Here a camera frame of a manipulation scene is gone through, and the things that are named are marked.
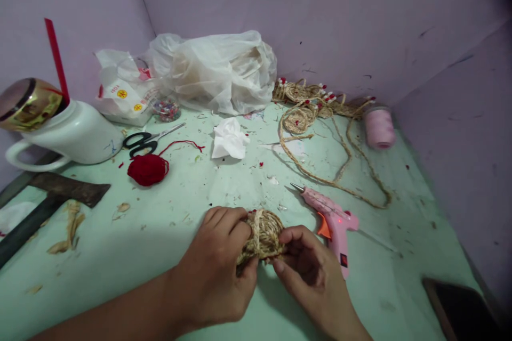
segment hot glue gun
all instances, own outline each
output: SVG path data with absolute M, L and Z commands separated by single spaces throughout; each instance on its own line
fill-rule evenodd
M 338 204 L 323 194 L 307 187 L 302 188 L 291 184 L 301 192 L 300 195 L 304 197 L 306 204 L 322 217 L 322 226 L 318 234 L 329 239 L 329 249 L 339 257 L 341 272 L 346 280 L 348 277 L 347 230 L 357 231 L 359 220 L 349 211 L 344 212 Z

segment table surface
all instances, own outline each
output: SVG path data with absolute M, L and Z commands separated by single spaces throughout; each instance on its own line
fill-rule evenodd
M 210 206 L 264 207 L 285 226 L 303 224 L 316 231 L 318 216 L 306 206 L 290 182 L 314 188 L 359 218 L 360 232 L 348 233 L 350 276 L 348 290 L 354 307 L 375 340 L 444 339 L 421 284 L 424 276 L 470 286 L 480 291 L 457 237 L 439 213 L 436 201 L 409 148 L 397 132 L 395 146 L 363 150 L 385 185 L 393 192 L 386 210 L 372 208 L 353 196 L 305 177 L 278 143 L 277 126 L 283 106 L 239 116 L 249 135 L 246 157 L 211 159 L 213 127 L 223 117 L 184 110 L 178 122 L 186 126 L 163 137 L 157 151 L 175 140 L 194 140 L 206 148 L 177 143 L 163 157 L 170 162 L 164 181 L 143 188 L 127 174 L 128 151 L 105 163 L 71 164 L 62 175 L 91 183 L 110 183 L 94 209 L 82 205 L 86 219 L 77 231 L 75 250 L 50 255 L 46 251 L 65 239 L 67 213 L 63 207 L 41 228 L 38 236 L 0 270 L 0 339 L 22 340 L 70 316 L 116 297 L 176 265 Z M 348 120 L 335 117 L 342 132 Z M 176 123 L 150 123 L 152 133 Z M 129 133 L 139 131 L 129 128 Z M 333 122 L 318 120 L 311 140 L 294 141 L 290 148 L 313 173 L 333 179 L 346 160 Z M 354 124 L 353 137 L 364 137 Z M 383 194 L 355 157 L 341 181 L 343 186 L 382 203 Z M 45 192 L 26 187 L 9 205 L 41 202 Z M 117 206 L 130 204 L 117 219 Z M 42 285 L 36 294 L 34 286 Z M 245 317 L 185 335 L 182 339 L 322 339 L 302 309 L 287 294 L 271 266 L 260 265 L 258 286 Z

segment pink thread spool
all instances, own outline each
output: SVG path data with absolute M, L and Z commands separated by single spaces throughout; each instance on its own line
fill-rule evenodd
M 366 141 L 370 147 L 376 150 L 391 148 L 396 141 L 391 109 L 384 105 L 372 107 L 364 114 L 366 126 Z

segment hammer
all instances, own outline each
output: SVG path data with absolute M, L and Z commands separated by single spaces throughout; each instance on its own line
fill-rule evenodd
M 91 184 L 56 173 L 39 173 L 28 185 L 48 192 L 46 198 L 0 242 L 0 269 L 27 240 L 69 199 L 94 208 L 110 184 Z

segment wall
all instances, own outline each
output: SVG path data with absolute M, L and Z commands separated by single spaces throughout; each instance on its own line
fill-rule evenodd
M 279 74 L 394 104 L 497 30 L 507 0 L 146 0 L 159 33 L 256 29 Z
M 71 97 L 83 101 L 99 87 L 94 51 L 142 52 L 154 38 L 142 0 L 0 0 L 0 9 L 0 91 L 24 77 L 59 84 L 44 17 L 53 20 Z M 0 153 L 19 137 L 0 131 Z M 0 158 L 0 190 L 17 173 Z
M 463 57 L 395 112 L 460 242 L 512 315 L 512 22 Z

